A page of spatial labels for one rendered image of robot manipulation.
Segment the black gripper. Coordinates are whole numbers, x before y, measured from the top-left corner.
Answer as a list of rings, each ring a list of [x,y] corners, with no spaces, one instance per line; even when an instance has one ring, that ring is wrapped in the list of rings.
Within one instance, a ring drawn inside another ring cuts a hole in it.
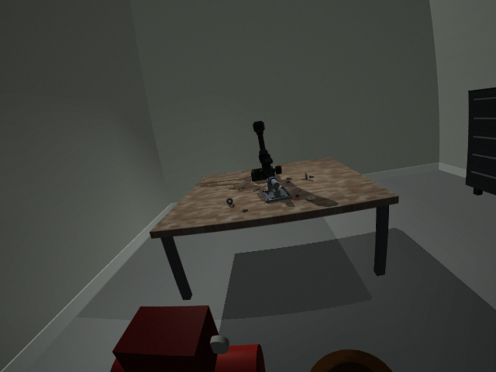
[[[269,166],[266,166],[263,168],[262,171],[259,170],[255,170],[254,171],[254,175],[255,175],[255,178],[259,178],[260,175],[263,175],[264,178],[268,179],[268,175],[267,174],[270,174],[271,177],[273,177],[275,175],[275,171],[276,171],[276,174],[282,174],[282,167],[281,165],[280,166],[275,166],[275,169],[271,169],[271,167]]]

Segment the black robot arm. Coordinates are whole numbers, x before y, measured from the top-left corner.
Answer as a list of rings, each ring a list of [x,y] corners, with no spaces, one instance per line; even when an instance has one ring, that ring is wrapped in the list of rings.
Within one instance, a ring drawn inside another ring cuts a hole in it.
[[[259,159],[262,164],[262,168],[266,166],[271,167],[270,164],[273,163],[273,159],[270,158],[270,154],[268,153],[268,150],[265,148],[265,144],[264,144],[264,135],[263,135],[265,130],[264,122],[262,121],[254,122],[253,129],[258,135],[258,140],[260,144]]]

